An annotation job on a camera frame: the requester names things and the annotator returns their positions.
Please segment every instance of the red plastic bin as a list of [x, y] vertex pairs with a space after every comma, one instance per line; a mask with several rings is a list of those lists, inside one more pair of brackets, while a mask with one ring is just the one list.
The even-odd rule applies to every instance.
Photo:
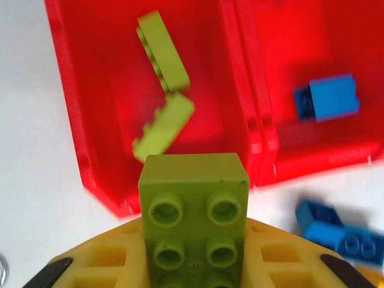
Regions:
[[[235, 4], [266, 140], [257, 185], [383, 158], [384, 2]], [[344, 73], [357, 82], [359, 114], [299, 121], [294, 90], [311, 79]]]
[[46, 7], [82, 181], [115, 215], [140, 212], [142, 164], [131, 144], [164, 104], [136, 34], [137, 18], [153, 10], [188, 71], [186, 96], [196, 106], [168, 153], [235, 151], [255, 179], [261, 136], [232, 1], [46, 0]]
[[[46, 0], [82, 181], [140, 212], [131, 143], [164, 104], [136, 34], [158, 10], [196, 111], [167, 153], [237, 152], [252, 185], [383, 157], [384, 3], [376, 0]], [[353, 73], [359, 115], [299, 122], [293, 90]]]

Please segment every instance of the lime green duplo brick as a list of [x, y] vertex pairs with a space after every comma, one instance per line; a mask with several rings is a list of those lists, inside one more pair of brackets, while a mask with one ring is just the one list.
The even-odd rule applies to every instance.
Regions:
[[164, 91], [185, 90], [190, 79], [159, 12], [138, 19], [137, 34]]
[[152, 124], [143, 127], [141, 139], [133, 141], [133, 155], [145, 162], [148, 155], [164, 153], [194, 112], [194, 104], [180, 92], [166, 95], [166, 104], [155, 111]]
[[151, 155], [139, 179], [152, 288], [239, 288], [249, 178], [235, 153]]

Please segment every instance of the white table surface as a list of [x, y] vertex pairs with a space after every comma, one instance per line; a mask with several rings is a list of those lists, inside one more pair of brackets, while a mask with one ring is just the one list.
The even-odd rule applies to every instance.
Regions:
[[[249, 217], [296, 230], [310, 196], [343, 220], [384, 230], [384, 165], [316, 174], [252, 193]], [[21, 287], [52, 257], [125, 221], [82, 187], [43, 0], [0, 1], [0, 253], [4, 287]]]

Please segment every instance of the blue duplo brick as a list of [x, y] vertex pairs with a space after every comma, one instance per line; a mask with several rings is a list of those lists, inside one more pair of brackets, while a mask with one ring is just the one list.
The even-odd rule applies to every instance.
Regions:
[[325, 121], [354, 115], [360, 102], [351, 74], [311, 80], [309, 86], [295, 91], [299, 119]]
[[296, 209], [296, 217], [306, 240], [336, 250], [345, 238], [344, 224], [333, 208], [303, 200]]
[[345, 227], [346, 235], [336, 250], [344, 258], [383, 266], [384, 236], [355, 226]]

